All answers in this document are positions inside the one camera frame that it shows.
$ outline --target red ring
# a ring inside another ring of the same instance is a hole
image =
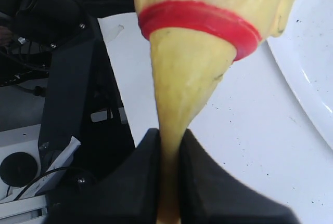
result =
[[[262,40],[259,31],[235,13],[198,1],[164,1],[139,14],[142,35],[161,28],[188,28],[220,37],[237,49],[235,61],[253,53]]]

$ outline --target red rubber band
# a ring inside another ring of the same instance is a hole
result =
[[[179,27],[210,33],[233,44],[235,61],[253,53],[262,37],[258,30],[235,13],[198,1],[165,1],[139,14],[142,35],[161,28]]]

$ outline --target black metal frame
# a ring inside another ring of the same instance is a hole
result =
[[[84,24],[53,53],[39,151],[44,172],[74,136],[81,142],[74,164],[102,178],[135,146],[129,125],[121,123],[123,105],[98,21],[87,17]],[[93,123],[91,114],[101,108],[111,109],[113,118]]]

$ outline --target white plate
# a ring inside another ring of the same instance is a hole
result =
[[[333,0],[296,0],[285,33],[268,43],[299,103],[333,148]]]

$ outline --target white table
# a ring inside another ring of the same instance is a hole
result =
[[[138,144],[147,129],[158,127],[149,43],[135,14],[102,19],[100,25]],[[190,129],[225,170],[290,206],[303,224],[333,223],[333,150],[298,104],[266,44],[229,69]]]

